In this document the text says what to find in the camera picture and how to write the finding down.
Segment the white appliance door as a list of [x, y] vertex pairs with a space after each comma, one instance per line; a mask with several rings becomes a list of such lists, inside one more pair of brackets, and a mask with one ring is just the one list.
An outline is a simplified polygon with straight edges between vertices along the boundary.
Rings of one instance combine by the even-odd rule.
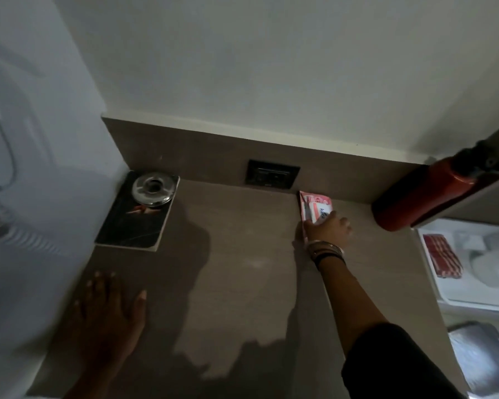
[[0, 357], [42, 357], [126, 165], [54, 0], [0, 0]]

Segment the round glass ashtray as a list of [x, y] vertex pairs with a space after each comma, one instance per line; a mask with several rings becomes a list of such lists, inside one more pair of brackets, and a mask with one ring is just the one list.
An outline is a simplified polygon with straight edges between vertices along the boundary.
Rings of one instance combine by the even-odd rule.
[[139, 176], [131, 188], [134, 201], [147, 208], [158, 208], [172, 202], [177, 192], [180, 177], [161, 172]]

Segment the person's right forearm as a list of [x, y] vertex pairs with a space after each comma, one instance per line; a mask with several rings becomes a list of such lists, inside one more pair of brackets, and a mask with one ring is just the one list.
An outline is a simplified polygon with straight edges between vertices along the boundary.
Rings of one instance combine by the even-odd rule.
[[350, 399], [466, 399], [411, 336], [382, 315], [337, 254], [315, 261], [345, 354]]

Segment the red fire extinguisher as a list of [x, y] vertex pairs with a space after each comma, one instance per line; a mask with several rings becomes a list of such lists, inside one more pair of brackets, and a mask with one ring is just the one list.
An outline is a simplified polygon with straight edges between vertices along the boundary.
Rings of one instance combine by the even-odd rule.
[[468, 194], [487, 175], [499, 175], [499, 157], [486, 140], [480, 140], [405, 175], [372, 203], [373, 218], [390, 232], [411, 227], [433, 210]]

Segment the black marble tray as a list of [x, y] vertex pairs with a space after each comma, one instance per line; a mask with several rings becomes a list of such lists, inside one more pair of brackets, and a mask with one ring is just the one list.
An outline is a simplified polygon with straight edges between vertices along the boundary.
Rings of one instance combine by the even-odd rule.
[[136, 203], [131, 188], [143, 174], [147, 173], [127, 173], [96, 237], [97, 246], [157, 251], [175, 197], [172, 202], [158, 208]]

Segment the white folded cloth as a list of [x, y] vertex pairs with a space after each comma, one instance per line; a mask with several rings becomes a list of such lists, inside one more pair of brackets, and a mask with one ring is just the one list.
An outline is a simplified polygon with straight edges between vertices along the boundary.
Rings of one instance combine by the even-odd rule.
[[456, 232], [460, 253], [467, 254], [472, 274], [488, 287], [499, 288], [499, 231], [479, 235]]

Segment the pink and white packet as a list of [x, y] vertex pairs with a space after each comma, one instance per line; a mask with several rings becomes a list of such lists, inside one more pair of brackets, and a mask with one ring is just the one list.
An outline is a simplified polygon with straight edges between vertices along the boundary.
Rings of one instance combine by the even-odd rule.
[[333, 211], [332, 200], [324, 195], [306, 193], [299, 191], [299, 206], [302, 222], [302, 235], [304, 244], [307, 245], [309, 239], [304, 229], [305, 221], [310, 220], [313, 224], [320, 224]]

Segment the white drawer tray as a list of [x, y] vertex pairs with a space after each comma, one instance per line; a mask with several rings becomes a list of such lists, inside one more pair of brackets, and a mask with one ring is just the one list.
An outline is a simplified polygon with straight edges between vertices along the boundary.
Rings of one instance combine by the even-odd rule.
[[[482, 311], [499, 314], [499, 288], [488, 287], [474, 277], [467, 254], [459, 252], [454, 238], [456, 232], [467, 232], [482, 236], [499, 231], [499, 226], [478, 222], [437, 219], [422, 227], [415, 228], [415, 231], [418, 235], [418, 241], [437, 303], [442, 310]], [[436, 276], [422, 238], [424, 234], [442, 234], [446, 237], [464, 268], [461, 279], [442, 279]]]

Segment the black wall socket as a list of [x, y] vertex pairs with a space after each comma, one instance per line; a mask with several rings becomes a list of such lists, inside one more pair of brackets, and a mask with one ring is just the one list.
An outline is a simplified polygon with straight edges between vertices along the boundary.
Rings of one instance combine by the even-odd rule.
[[249, 160], [245, 184], [288, 190], [293, 187], [300, 169], [300, 167], [292, 165]]

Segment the person's left hand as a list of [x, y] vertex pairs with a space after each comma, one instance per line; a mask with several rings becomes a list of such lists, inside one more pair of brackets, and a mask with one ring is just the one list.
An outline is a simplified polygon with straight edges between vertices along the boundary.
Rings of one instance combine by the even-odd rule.
[[105, 277], [105, 304], [88, 305], [87, 282], [82, 298], [73, 305], [73, 326], [86, 372], [102, 372], [113, 379], [134, 352], [144, 328], [134, 328], [131, 307], [123, 299], [120, 278], [113, 272]]

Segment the red striped packet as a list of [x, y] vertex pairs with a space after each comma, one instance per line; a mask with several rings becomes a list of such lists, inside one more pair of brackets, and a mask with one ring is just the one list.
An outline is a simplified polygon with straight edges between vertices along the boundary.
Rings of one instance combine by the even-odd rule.
[[422, 238], [436, 276], [442, 279], [461, 279], [464, 268], [446, 237], [442, 234], [424, 234]]

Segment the person's right hand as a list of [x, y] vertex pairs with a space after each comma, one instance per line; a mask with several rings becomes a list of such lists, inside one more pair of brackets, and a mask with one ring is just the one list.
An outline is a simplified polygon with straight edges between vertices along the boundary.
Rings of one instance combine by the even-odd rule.
[[308, 241], [324, 241], [345, 250], [352, 226], [348, 218], [340, 217], [336, 211], [331, 211], [321, 222], [313, 223], [311, 220], [302, 222]]

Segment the stack of wrist bangles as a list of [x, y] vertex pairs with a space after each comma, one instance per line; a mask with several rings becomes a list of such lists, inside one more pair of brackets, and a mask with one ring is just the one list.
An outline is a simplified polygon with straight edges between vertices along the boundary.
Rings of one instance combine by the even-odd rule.
[[308, 241], [306, 243], [306, 250], [318, 270], [321, 262], [328, 257], [335, 257], [345, 263], [343, 250], [327, 241]]

